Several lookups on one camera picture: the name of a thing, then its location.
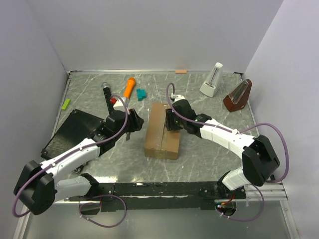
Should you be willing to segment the brown cardboard express box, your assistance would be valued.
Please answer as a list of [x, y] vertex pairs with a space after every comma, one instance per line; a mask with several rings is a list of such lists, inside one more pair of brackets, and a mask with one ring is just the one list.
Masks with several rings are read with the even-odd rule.
[[177, 160], [179, 154], [180, 131], [166, 129], [167, 104], [153, 103], [144, 143], [146, 157]]

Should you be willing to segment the red black utility knife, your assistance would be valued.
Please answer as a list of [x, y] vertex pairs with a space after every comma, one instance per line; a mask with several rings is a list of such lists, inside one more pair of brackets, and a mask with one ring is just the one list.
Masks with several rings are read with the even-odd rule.
[[126, 133], [126, 141], [130, 140], [130, 136], [131, 136], [131, 133], [130, 133], [130, 132], [127, 132], [127, 133]]

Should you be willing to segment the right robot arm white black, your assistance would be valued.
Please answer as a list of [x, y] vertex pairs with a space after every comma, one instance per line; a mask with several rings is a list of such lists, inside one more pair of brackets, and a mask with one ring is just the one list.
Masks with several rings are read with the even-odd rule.
[[182, 95], [172, 95], [168, 102], [170, 108], [166, 111], [167, 130], [184, 129], [189, 134], [219, 144], [242, 160], [241, 167], [225, 173], [219, 179], [217, 191], [222, 198], [231, 197], [236, 189], [245, 185], [263, 186], [280, 166], [266, 136], [242, 134], [208, 115], [198, 115]]

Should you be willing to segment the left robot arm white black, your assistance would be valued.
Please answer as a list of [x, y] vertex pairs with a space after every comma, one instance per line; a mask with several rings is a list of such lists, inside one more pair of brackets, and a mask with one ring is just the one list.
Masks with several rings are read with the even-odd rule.
[[123, 134], [141, 130], [144, 122], [134, 109], [114, 111], [68, 151], [42, 163], [27, 163], [13, 192], [15, 200], [12, 214], [17, 218], [20, 216], [15, 210], [18, 201], [21, 201], [29, 212], [39, 215], [56, 201], [69, 197], [95, 199], [98, 196], [99, 183], [94, 177], [87, 173], [68, 180], [64, 177], [113, 148]]

